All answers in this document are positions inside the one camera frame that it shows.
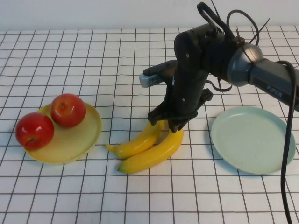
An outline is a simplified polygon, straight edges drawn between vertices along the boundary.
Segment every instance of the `yellow plate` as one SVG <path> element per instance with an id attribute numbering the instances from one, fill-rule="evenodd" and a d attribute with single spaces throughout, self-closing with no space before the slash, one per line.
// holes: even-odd
<path id="1" fill-rule="evenodd" d="M 50 115 L 50 104 L 38 110 L 46 114 L 54 124 L 54 136 L 45 147 L 36 151 L 26 150 L 35 160 L 48 164 L 62 164 L 77 160 L 88 153 L 100 137 L 102 122 L 97 110 L 85 103 L 84 120 L 75 127 L 63 128 Z"/>

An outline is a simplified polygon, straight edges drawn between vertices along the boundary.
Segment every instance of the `light green plate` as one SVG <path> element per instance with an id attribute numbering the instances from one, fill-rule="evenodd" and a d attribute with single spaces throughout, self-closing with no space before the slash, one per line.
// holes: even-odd
<path id="1" fill-rule="evenodd" d="M 220 114 L 212 126 L 212 141 L 218 153 L 245 172 L 268 174 L 281 169 L 286 124 L 276 115 L 252 106 L 240 106 Z M 291 134 L 288 164 L 296 143 Z"/>

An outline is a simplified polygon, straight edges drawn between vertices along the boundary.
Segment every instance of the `banana tip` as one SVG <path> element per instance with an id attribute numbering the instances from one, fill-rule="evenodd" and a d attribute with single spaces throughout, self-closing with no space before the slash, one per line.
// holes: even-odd
<path id="1" fill-rule="evenodd" d="M 124 166 L 120 165 L 117 169 L 118 172 L 121 172 L 121 173 L 126 173 L 126 169 L 124 168 Z"/>
<path id="2" fill-rule="evenodd" d="M 109 144 L 106 144 L 105 145 L 105 148 L 107 149 L 107 151 L 109 151 L 109 152 L 114 152 L 114 146 L 112 146 L 112 145 L 109 145 Z"/>

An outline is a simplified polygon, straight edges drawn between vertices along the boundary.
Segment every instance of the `apple stem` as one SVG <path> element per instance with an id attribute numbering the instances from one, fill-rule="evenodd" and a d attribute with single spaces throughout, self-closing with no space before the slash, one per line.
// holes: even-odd
<path id="1" fill-rule="evenodd" d="M 26 142 L 25 146 L 27 146 L 32 141 L 33 141 L 33 138 L 31 138 L 28 142 Z"/>

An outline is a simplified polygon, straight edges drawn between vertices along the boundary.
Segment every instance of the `white wall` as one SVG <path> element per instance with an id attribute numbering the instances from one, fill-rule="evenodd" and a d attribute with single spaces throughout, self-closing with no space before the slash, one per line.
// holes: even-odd
<path id="1" fill-rule="evenodd" d="M 200 0 L 0 0 L 0 30 L 167 28 L 205 23 Z M 209 0 L 204 0 L 210 7 Z M 214 0 L 222 20 L 232 9 L 248 13 L 258 25 L 298 25 L 299 0 Z M 231 25 L 249 25 L 234 14 Z"/>

